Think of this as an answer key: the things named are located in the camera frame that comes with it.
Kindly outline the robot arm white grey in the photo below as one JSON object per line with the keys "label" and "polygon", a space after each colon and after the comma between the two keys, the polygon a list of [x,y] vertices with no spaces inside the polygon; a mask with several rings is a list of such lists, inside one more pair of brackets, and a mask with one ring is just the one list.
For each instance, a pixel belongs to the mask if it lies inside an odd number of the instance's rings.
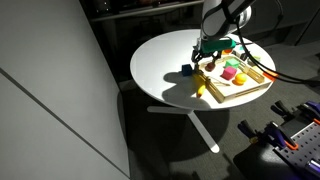
{"label": "robot arm white grey", "polygon": [[200,37],[193,47],[191,60],[217,60],[222,51],[236,43],[228,35],[245,26],[251,18],[251,5],[256,0],[204,0]]}

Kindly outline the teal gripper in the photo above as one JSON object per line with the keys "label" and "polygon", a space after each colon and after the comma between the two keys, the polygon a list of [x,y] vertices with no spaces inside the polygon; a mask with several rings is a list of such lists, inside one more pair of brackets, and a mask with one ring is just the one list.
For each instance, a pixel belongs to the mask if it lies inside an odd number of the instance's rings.
{"label": "teal gripper", "polygon": [[[220,39],[216,41],[201,41],[200,50],[202,53],[208,54],[216,52],[212,55],[212,65],[216,66],[216,61],[221,58],[222,51],[226,49],[233,49],[236,46],[236,42],[231,38]],[[202,55],[196,46],[193,47],[191,61],[197,64],[202,59]]]}

